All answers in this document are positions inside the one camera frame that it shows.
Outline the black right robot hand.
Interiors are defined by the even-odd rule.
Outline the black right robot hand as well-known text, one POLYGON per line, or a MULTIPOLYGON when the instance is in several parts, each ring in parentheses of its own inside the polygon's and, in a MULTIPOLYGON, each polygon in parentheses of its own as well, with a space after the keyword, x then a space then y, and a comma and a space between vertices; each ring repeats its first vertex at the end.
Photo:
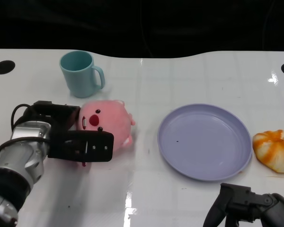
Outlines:
POLYGON ((284 227, 284 197, 278 193, 256 194, 250 187, 222 183, 220 193, 210 208, 203 226, 238 227, 240 221, 260 219, 264 227, 284 227))

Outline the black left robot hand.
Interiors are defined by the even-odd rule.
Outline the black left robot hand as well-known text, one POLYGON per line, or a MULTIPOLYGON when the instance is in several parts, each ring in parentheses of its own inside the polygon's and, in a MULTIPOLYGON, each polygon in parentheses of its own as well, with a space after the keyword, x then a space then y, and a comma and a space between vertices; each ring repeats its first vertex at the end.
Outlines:
POLYGON ((106 131, 71 129, 79 122, 79 112, 79 106, 37 101, 24 111, 15 124, 28 121, 49 123, 49 158, 82 163, 110 161, 113 156, 113 134, 106 131))

